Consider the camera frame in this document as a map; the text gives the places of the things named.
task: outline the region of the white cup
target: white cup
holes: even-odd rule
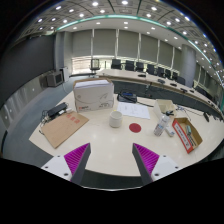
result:
[[[112,111],[110,113],[109,124],[113,128],[119,128],[121,126],[122,119],[123,115],[120,111]]]

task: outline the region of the white table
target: white table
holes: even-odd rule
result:
[[[111,109],[97,110],[81,113],[89,118],[89,121],[77,132],[70,136],[57,149],[54,149],[45,136],[39,133],[38,126],[30,137],[30,141],[52,156],[64,155],[73,149],[91,143],[91,154],[86,165],[87,170],[119,175],[119,176],[140,176],[136,161],[132,154],[132,144],[140,144],[159,155],[166,154],[173,159],[180,167],[192,165],[209,155],[222,141],[224,137],[224,123],[210,117],[207,122],[203,116],[187,112],[191,123],[198,130],[203,142],[198,148],[187,154],[181,140],[175,134],[169,137],[164,132],[160,137],[154,135],[153,131],[158,118],[152,107],[148,107],[150,120],[124,116],[120,128],[109,126],[109,114],[117,109],[118,101],[114,95],[114,106]],[[139,102],[154,105],[155,100],[138,97]],[[69,107],[75,109],[73,92],[69,93],[59,103],[67,102]],[[198,114],[202,112],[187,108]],[[187,117],[185,112],[178,111],[177,117]],[[131,123],[138,123],[142,130],[133,133],[129,130]]]

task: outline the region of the white paper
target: white paper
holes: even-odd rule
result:
[[[75,88],[80,87],[90,87],[90,86],[102,86],[110,84],[107,80],[95,80],[95,81],[86,81],[86,82],[78,82],[75,85]]]
[[[123,115],[130,117],[150,119],[148,107],[143,105],[119,102],[117,111],[120,111]]]

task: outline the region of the black chair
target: black chair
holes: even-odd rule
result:
[[[147,64],[146,72],[150,75],[155,75],[154,65]]]
[[[121,69],[121,60],[112,59],[111,69]]]
[[[172,80],[177,81],[177,77],[178,77],[178,74],[176,72],[173,72]]]
[[[168,69],[165,69],[165,77],[168,79],[171,79],[171,71]]]
[[[91,59],[90,70],[96,73],[97,70],[100,70],[100,61],[99,59]]]
[[[134,69],[135,69],[134,61],[126,60],[125,70],[127,70],[127,71],[134,71]]]
[[[180,83],[182,85],[185,85],[185,79],[180,77],[180,76],[177,76],[177,83]]]
[[[158,67],[157,76],[165,78],[164,68]]]
[[[135,71],[136,72],[143,72],[144,64],[142,62],[136,62]]]

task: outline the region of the small box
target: small box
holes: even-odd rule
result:
[[[166,111],[173,111],[174,115],[169,116],[171,120],[177,116],[177,112],[172,100],[156,100],[153,111],[159,119]]]
[[[186,125],[189,125],[191,128],[191,140],[186,134]],[[175,118],[173,120],[172,126],[180,137],[180,140],[182,141],[187,153],[190,153],[202,143],[202,138],[199,135],[197,129],[191,124],[191,122],[186,117]]]
[[[114,84],[108,78],[77,80],[73,84],[77,112],[112,108]]]

